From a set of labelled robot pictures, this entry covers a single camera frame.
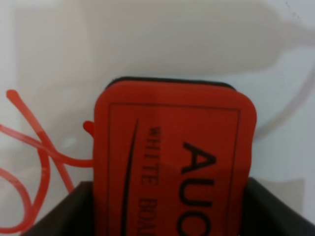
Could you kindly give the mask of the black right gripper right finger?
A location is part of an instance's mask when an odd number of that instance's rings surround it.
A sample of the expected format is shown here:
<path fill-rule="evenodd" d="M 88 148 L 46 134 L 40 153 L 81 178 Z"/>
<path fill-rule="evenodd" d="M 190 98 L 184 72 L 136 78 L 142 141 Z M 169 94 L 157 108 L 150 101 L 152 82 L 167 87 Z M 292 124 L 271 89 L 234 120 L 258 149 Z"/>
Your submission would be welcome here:
<path fill-rule="evenodd" d="M 315 225 L 293 211 L 254 178 L 244 190 L 241 236 L 313 236 Z"/>

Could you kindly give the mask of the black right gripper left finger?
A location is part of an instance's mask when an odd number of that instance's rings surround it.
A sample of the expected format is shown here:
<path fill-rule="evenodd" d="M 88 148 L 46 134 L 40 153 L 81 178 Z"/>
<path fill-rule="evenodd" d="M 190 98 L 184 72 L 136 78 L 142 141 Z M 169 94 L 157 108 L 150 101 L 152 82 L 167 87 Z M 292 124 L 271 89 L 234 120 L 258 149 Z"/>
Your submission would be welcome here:
<path fill-rule="evenodd" d="M 28 229 L 26 236 L 107 236 L 107 185 L 84 181 L 67 195 L 55 208 Z"/>

